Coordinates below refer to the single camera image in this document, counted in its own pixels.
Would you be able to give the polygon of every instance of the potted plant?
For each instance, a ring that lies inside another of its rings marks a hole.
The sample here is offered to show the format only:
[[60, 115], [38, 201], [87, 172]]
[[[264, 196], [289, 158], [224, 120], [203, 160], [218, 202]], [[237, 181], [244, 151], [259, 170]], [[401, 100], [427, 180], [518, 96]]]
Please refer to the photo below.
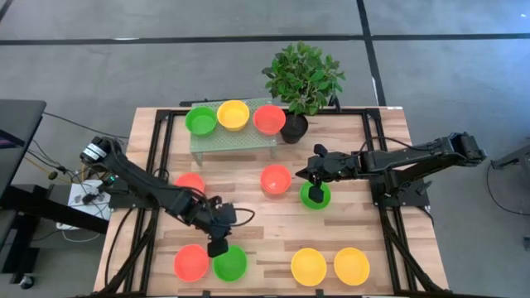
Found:
[[262, 70], [271, 80], [265, 88], [283, 103], [289, 103], [287, 120], [280, 133], [286, 143], [300, 141], [307, 132], [309, 123], [304, 114], [315, 115], [326, 106], [328, 98], [336, 91], [342, 92], [338, 79], [345, 79], [345, 73], [339, 72], [339, 61], [331, 55], [324, 60], [322, 49], [309, 46], [302, 41], [295, 46], [289, 45], [275, 55], [272, 67]]

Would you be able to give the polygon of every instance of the black robotic arm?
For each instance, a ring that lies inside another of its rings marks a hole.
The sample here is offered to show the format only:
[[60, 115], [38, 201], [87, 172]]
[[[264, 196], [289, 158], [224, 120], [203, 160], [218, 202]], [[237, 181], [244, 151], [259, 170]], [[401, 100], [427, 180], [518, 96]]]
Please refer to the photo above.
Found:
[[219, 196], [207, 199], [199, 190], [168, 185], [130, 162], [116, 140], [95, 137], [80, 155], [95, 171], [111, 172], [124, 180], [129, 191], [140, 199], [162, 207], [182, 223], [208, 234], [208, 254], [216, 257], [228, 251], [226, 237], [237, 221], [234, 206], [222, 203]]

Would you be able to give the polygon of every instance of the yellow bowl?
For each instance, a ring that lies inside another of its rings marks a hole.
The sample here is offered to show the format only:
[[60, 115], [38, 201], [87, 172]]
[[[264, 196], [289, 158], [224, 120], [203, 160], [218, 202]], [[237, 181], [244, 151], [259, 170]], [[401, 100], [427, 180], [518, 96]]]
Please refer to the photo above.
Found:
[[217, 110], [217, 120], [231, 132], [242, 130], [247, 124], [249, 117], [250, 112], [247, 104], [241, 100], [226, 101]]
[[370, 274], [370, 263], [363, 252], [357, 248], [340, 250], [333, 261], [335, 274], [348, 286], [362, 285]]
[[291, 260], [291, 272], [304, 286], [316, 286], [325, 277], [327, 267], [322, 254], [313, 248], [303, 248]]

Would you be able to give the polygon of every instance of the green bowl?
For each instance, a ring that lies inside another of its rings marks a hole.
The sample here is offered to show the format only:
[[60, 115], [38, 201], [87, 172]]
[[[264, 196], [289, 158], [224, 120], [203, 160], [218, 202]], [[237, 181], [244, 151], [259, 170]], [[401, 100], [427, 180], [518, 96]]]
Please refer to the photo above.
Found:
[[309, 181], [304, 183], [300, 188], [300, 200], [301, 202], [309, 209], [313, 210], [320, 210], [325, 208], [331, 201], [331, 191], [328, 185], [324, 182], [322, 182], [322, 185], [320, 186], [320, 189], [324, 191], [324, 200], [322, 203], [315, 203], [313, 200], [309, 198], [309, 188], [312, 187], [313, 184]]
[[193, 108], [185, 116], [185, 126], [192, 134], [199, 137], [209, 136], [214, 132], [215, 125], [217, 125], [217, 116], [211, 108]]
[[214, 273], [221, 281], [237, 281], [247, 271], [247, 255], [237, 245], [230, 245], [229, 250], [214, 257]]

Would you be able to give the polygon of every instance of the white power strip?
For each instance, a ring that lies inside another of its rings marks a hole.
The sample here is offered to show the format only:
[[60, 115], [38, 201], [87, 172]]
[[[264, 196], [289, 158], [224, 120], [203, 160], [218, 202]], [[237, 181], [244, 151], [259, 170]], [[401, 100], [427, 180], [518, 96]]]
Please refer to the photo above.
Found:
[[[110, 201], [109, 194], [103, 192], [89, 204], [83, 204], [82, 201], [87, 193], [97, 194], [98, 186], [102, 183], [101, 180], [86, 180], [83, 182], [83, 185], [73, 183], [70, 189], [70, 196], [68, 197], [68, 205], [71, 208], [108, 220], [110, 218], [110, 208], [108, 207], [108, 202]], [[79, 229], [62, 223], [57, 223], [56, 227], [61, 230]]]

